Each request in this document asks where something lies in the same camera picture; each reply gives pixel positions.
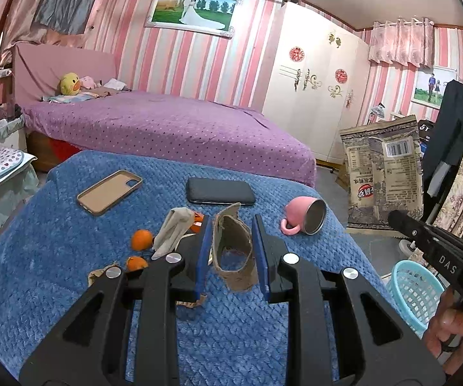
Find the person's right hand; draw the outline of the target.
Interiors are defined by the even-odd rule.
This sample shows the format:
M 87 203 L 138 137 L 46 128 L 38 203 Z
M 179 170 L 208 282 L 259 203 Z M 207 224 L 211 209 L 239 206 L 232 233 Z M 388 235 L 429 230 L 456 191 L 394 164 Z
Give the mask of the person's right hand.
M 427 349 L 434 357 L 441 354 L 441 343 L 445 343 L 451 335 L 459 335 L 462 341 L 458 348 L 443 364 L 446 374 L 453 375 L 463 364 L 463 311 L 453 307 L 455 302 L 452 287 L 443 292 L 439 307 L 422 337 Z

